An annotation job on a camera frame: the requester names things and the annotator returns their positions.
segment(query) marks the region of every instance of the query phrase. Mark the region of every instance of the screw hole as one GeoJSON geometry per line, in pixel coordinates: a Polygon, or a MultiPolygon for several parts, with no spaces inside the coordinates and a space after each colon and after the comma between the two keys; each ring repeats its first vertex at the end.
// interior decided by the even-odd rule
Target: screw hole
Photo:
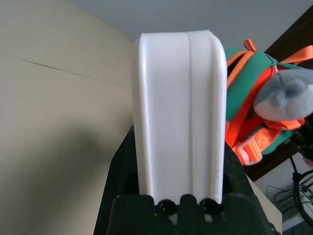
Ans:
{"type": "Polygon", "coordinates": [[[158,213],[170,216],[176,213],[177,206],[174,202],[171,200],[162,200],[157,205],[157,211],[158,213]]]}
{"type": "Polygon", "coordinates": [[[204,213],[210,214],[210,215],[216,215],[219,214],[222,211],[221,205],[217,204],[216,201],[212,199],[203,199],[200,202],[200,206],[202,207],[204,213]]]}

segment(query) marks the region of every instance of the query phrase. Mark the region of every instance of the stuffed animal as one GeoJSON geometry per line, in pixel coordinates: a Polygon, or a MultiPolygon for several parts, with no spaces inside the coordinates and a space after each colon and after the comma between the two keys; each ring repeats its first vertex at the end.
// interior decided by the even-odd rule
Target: stuffed animal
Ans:
{"type": "Polygon", "coordinates": [[[242,165],[262,160],[304,124],[313,112],[313,70],[297,64],[313,58],[308,46],[278,62],[256,51],[226,49],[227,108],[225,140],[242,165]]]}

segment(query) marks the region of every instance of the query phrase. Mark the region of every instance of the backpack strap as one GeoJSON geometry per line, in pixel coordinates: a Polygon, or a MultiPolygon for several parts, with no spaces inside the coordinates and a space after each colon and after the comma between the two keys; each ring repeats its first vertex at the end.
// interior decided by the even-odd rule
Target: backpack strap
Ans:
{"type": "Polygon", "coordinates": [[[268,68],[265,72],[263,72],[263,74],[260,76],[260,78],[257,80],[257,82],[254,84],[254,86],[250,90],[248,96],[245,98],[244,102],[242,103],[235,117],[230,122],[228,131],[226,132],[226,137],[225,137],[225,140],[230,147],[235,146],[235,143],[236,143],[235,141],[237,139],[237,136],[255,100],[257,93],[259,92],[260,88],[264,85],[264,83],[274,73],[275,71],[272,67],[268,68]]]}
{"type": "Polygon", "coordinates": [[[263,127],[246,141],[237,144],[232,149],[242,165],[253,165],[262,160],[262,152],[269,147],[284,130],[295,130],[304,124],[302,120],[282,122],[265,121],[269,127],[263,127]]]}

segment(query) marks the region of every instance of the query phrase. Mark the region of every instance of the white plastic cover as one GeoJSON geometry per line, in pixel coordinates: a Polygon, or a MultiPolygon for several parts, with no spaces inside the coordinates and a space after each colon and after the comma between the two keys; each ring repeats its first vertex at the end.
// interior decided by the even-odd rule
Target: white plastic cover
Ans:
{"type": "Polygon", "coordinates": [[[140,194],[222,202],[227,66],[208,30],[142,34],[132,92],[140,194]]]}

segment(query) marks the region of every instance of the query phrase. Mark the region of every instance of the wire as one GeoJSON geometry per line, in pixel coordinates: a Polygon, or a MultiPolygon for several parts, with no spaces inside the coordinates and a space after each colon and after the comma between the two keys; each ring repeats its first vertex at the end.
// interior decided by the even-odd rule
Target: wire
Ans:
{"type": "MultiPolygon", "coordinates": [[[[313,203],[313,201],[301,202],[301,204],[305,204],[305,203],[313,203]]],[[[287,209],[285,209],[285,210],[282,212],[282,214],[286,213],[287,211],[289,211],[290,209],[295,208],[295,207],[296,207],[296,205],[293,205],[292,207],[288,207],[287,209]]]]}
{"type": "Polygon", "coordinates": [[[274,187],[274,186],[272,186],[272,185],[267,185],[267,187],[266,187],[266,197],[267,197],[267,198],[268,198],[268,188],[269,188],[269,187],[274,188],[274,189],[277,189],[277,190],[280,190],[281,192],[279,192],[279,193],[282,193],[282,192],[289,192],[289,190],[293,190],[293,189],[283,190],[283,189],[281,189],[281,188],[276,188],[276,187],[274,187]]]}
{"type": "Polygon", "coordinates": [[[279,194],[281,194],[281,193],[286,193],[286,192],[292,192],[292,191],[293,191],[293,188],[288,189],[288,190],[285,190],[285,191],[282,191],[282,192],[276,193],[276,194],[274,195],[274,197],[273,197],[273,201],[274,201],[274,202],[276,201],[275,198],[276,198],[279,194]]]}
{"type": "Polygon", "coordinates": [[[285,200],[288,199],[288,198],[293,198],[293,195],[289,195],[289,196],[287,196],[287,197],[284,197],[283,199],[281,199],[281,200],[279,200],[279,201],[273,200],[273,202],[274,202],[274,203],[280,203],[280,202],[285,201],[285,200]]]}
{"type": "Polygon", "coordinates": [[[295,163],[294,163],[294,161],[293,161],[292,156],[290,156],[290,161],[291,161],[291,164],[292,164],[292,167],[293,167],[294,172],[295,172],[295,173],[298,173],[297,167],[295,166],[295,163]]]}

